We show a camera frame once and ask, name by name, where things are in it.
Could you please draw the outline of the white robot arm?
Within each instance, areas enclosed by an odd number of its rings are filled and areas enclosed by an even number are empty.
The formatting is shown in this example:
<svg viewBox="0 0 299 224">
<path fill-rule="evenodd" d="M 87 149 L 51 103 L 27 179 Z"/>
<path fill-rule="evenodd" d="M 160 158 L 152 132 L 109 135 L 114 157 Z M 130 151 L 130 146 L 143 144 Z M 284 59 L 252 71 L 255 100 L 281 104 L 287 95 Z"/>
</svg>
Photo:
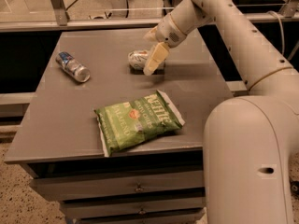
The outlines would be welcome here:
<svg viewBox="0 0 299 224">
<path fill-rule="evenodd" d="M 248 95 L 210 113 L 203 134 L 208 224 L 294 224 L 289 163 L 299 148 L 299 73 L 232 0 L 182 0 L 147 36 L 151 75 L 214 21 Z"/>
</svg>

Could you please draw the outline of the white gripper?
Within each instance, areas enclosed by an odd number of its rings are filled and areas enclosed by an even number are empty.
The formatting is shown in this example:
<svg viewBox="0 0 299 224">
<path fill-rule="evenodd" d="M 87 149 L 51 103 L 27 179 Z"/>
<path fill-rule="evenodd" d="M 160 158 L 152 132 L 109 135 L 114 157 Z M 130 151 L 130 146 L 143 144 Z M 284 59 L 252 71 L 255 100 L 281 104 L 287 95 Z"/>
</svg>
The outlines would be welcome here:
<svg viewBox="0 0 299 224">
<path fill-rule="evenodd" d="M 163 17 L 157 27 L 153 27 L 143 36 L 144 39 L 150 42 L 159 41 L 149 51 L 149 57 L 143 68 L 144 74 L 146 76 L 152 75 L 169 55 L 169 47 L 177 47 L 186 37 L 186 23 L 184 20 L 172 13 Z"/>
</svg>

